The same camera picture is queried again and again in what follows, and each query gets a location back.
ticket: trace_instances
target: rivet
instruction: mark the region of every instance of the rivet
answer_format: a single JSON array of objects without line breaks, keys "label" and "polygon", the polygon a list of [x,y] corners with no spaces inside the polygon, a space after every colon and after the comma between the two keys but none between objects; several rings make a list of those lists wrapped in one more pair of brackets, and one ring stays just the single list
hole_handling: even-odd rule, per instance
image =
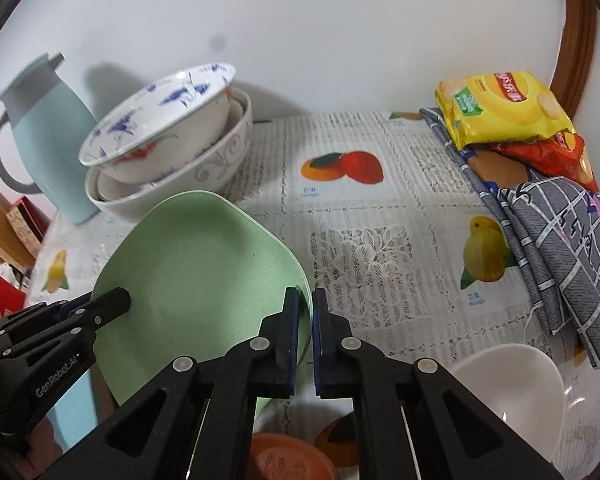
[{"label": "rivet", "polygon": [[341,342],[345,350],[358,350],[362,346],[362,342],[357,337],[346,337]]},{"label": "rivet", "polygon": [[191,367],[193,366],[193,360],[191,359],[191,357],[178,357],[174,362],[173,362],[173,369],[176,370],[177,372],[186,372],[187,370],[191,370]]},{"label": "rivet", "polygon": [[420,359],[418,369],[426,374],[432,374],[438,370],[438,363],[429,358]]},{"label": "rivet", "polygon": [[249,346],[254,350],[266,350],[269,348],[269,340],[266,337],[254,337]]}]

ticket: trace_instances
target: mango print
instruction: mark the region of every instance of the mango print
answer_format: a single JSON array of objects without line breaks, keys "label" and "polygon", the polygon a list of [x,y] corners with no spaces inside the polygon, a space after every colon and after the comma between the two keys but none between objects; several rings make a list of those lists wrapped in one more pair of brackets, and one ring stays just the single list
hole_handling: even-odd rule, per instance
[{"label": "mango print", "polygon": [[69,283],[66,279],[64,268],[66,267],[66,251],[62,250],[56,254],[53,263],[49,267],[45,286],[42,290],[46,290],[50,294],[56,292],[59,288],[69,290]]},{"label": "mango print", "polygon": [[463,290],[473,282],[497,282],[507,267],[518,263],[504,241],[500,225],[487,216],[474,216],[469,223],[469,238],[464,244],[464,270],[460,278]]},{"label": "mango print", "polygon": [[382,165],[368,152],[327,153],[306,161],[300,174],[309,180],[327,182],[348,176],[360,184],[378,184],[384,180]]}]

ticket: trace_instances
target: wooden frame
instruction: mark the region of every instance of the wooden frame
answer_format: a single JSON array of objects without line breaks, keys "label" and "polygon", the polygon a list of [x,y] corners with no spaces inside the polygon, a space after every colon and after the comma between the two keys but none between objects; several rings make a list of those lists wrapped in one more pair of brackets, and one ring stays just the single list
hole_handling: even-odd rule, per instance
[{"label": "wooden frame", "polygon": [[596,45],[598,10],[592,0],[565,0],[566,17],[551,90],[573,117],[589,78]]}]

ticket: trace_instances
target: stacked bowls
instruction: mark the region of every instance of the stacked bowls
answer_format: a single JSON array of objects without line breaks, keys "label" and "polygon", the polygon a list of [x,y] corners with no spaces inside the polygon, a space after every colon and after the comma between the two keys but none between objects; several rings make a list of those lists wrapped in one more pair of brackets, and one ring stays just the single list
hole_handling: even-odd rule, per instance
[{"label": "stacked bowls", "polygon": [[88,198],[102,211],[139,221],[188,190],[218,191],[234,175],[253,127],[235,68],[212,63],[155,81],[107,114],[80,149]]}]

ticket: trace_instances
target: green plastic bowl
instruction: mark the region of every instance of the green plastic bowl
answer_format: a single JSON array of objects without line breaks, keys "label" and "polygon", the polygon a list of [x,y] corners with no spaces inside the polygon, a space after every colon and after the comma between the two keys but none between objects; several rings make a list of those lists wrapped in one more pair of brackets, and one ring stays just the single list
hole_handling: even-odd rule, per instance
[{"label": "green plastic bowl", "polygon": [[[257,336],[262,318],[282,310],[288,286],[312,309],[309,283],[291,251],[207,191],[165,200],[129,233],[102,269],[94,298],[117,286],[131,294],[131,309],[98,330],[94,350],[120,404],[176,357],[206,361]],[[310,327],[305,309],[298,360]]]}]

